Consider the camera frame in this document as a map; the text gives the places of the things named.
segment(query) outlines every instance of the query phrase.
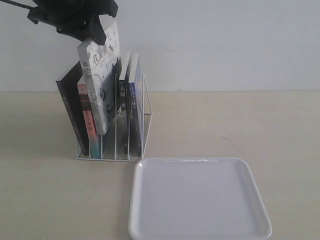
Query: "metal book holder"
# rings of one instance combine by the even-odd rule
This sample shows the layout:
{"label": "metal book holder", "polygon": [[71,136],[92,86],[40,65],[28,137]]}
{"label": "metal book holder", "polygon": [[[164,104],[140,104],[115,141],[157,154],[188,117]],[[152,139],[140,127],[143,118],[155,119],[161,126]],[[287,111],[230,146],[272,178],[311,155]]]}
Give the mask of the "metal book holder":
{"label": "metal book holder", "polygon": [[[89,155],[84,155],[79,142],[76,141],[76,159],[85,161],[107,161],[107,162],[138,162],[143,159],[146,152],[148,135],[152,119],[152,107],[146,82],[146,76],[142,76],[142,111],[141,111],[141,154],[138,154],[136,136],[131,131],[131,115],[127,118],[126,110],[117,112],[109,125],[105,135],[98,135],[100,141],[100,158],[93,158],[89,147]],[[117,93],[117,76],[115,77],[115,100],[114,105],[119,105],[119,95]],[[131,113],[131,103],[126,105]]]}

